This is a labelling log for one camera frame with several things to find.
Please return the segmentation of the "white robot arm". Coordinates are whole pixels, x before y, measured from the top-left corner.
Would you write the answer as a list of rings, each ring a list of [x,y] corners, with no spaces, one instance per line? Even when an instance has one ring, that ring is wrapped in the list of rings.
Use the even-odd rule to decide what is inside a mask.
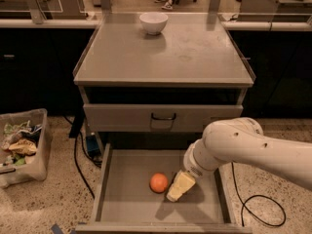
[[[255,166],[308,190],[312,189],[312,144],[268,137],[248,117],[210,123],[191,143],[167,193],[175,202],[196,183],[227,163]]]

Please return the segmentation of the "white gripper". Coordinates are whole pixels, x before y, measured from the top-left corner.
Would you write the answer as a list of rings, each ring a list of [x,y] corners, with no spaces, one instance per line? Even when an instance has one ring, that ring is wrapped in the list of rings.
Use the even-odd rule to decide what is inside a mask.
[[[167,199],[176,202],[195,184],[195,178],[213,173],[222,162],[214,157],[201,139],[189,145],[183,157],[183,167],[179,171],[167,193]]]

